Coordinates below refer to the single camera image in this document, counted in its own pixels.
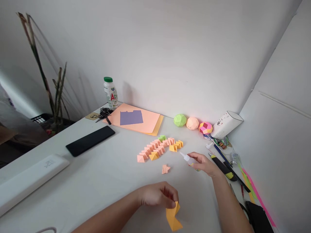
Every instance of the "peach origami ball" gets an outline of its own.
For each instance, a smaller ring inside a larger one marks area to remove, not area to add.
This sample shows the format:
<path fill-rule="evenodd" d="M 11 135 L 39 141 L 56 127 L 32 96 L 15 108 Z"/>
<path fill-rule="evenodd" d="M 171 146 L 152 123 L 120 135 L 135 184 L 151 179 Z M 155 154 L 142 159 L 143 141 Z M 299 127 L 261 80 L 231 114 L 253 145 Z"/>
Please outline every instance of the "peach origami ball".
<path fill-rule="evenodd" d="M 199 131 L 203 134 L 210 134 L 213 130 L 213 126 L 208 122 L 202 122 L 199 126 Z"/>
<path fill-rule="evenodd" d="M 197 127 L 199 127 L 199 121 L 195 117 L 189 117 L 188 120 L 187 120 L 186 126 L 187 126 L 188 129 L 194 130 Z"/>

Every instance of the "orange paper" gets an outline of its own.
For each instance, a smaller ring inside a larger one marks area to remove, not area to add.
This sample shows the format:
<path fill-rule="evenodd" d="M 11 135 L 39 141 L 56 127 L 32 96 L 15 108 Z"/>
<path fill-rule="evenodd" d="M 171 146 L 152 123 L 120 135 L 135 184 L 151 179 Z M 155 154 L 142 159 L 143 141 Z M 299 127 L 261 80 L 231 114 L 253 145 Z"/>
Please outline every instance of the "orange paper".
<path fill-rule="evenodd" d="M 180 205 L 178 201 L 175 201 L 175 203 L 176 203 L 175 208 L 166 209 L 166 219 L 172 231 L 177 231 L 179 229 L 182 229 L 182 224 L 175 218 L 175 215 L 180 209 Z"/>
<path fill-rule="evenodd" d="M 120 112 L 132 112 L 134 110 L 140 110 L 143 116 L 143 123 L 133 125 L 120 125 Z M 127 104 L 121 104 L 116 110 L 111 113 L 109 120 L 111 124 L 119 126 L 121 128 L 127 128 L 130 130 L 142 132 L 142 133 L 153 133 L 155 126 L 157 125 L 160 114 L 150 112 L 141 108 L 137 108 Z"/>

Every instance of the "black pen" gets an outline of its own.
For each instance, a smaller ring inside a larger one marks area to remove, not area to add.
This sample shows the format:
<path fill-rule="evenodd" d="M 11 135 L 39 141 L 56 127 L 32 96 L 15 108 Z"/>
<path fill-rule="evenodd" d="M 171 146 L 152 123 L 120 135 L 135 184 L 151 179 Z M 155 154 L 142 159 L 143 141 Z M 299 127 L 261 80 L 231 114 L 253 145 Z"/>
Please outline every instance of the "black pen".
<path fill-rule="evenodd" d="M 234 172 L 234 170 L 230 167 L 229 163 L 225 161 L 224 165 L 237 177 L 237 180 L 245 188 L 246 192 L 250 193 L 249 188 L 246 186 L 246 184 L 244 184 L 244 182 L 240 179 L 240 177 Z"/>

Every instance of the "plastic bottle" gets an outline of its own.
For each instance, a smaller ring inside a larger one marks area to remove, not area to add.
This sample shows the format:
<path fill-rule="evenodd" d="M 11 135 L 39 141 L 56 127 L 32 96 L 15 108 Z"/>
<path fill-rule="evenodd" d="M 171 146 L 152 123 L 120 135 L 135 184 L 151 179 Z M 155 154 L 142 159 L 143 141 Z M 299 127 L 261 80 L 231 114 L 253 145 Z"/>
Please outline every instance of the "plastic bottle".
<path fill-rule="evenodd" d="M 185 154 L 183 154 L 181 152 L 180 152 L 180 154 L 184 157 L 184 160 L 186 160 L 190 166 L 192 166 L 192 164 L 194 164 L 194 163 L 199 163 L 194 158 L 191 158 L 189 155 L 185 155 Z"/>
<path fill-rule="evenodd" d="M 109 108 L 115 110 L 118 107 L 118 94 L 111 77 L 104 77 L 104 90 L 107 96 Z"/>

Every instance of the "pink and yellow origami ball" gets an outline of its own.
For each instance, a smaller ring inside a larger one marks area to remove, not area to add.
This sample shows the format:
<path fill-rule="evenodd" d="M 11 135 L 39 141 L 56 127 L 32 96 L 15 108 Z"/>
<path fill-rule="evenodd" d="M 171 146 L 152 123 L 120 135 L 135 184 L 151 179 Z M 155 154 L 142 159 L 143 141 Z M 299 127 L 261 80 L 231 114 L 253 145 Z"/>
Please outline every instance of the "pink and yellow origami ball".
<path fill-rule="evenodd" d="M 213 126 L 208 122 L 202 122 L 199 126 L 199 131 L 203 134 L 210 134 L 213 130 Z"/>

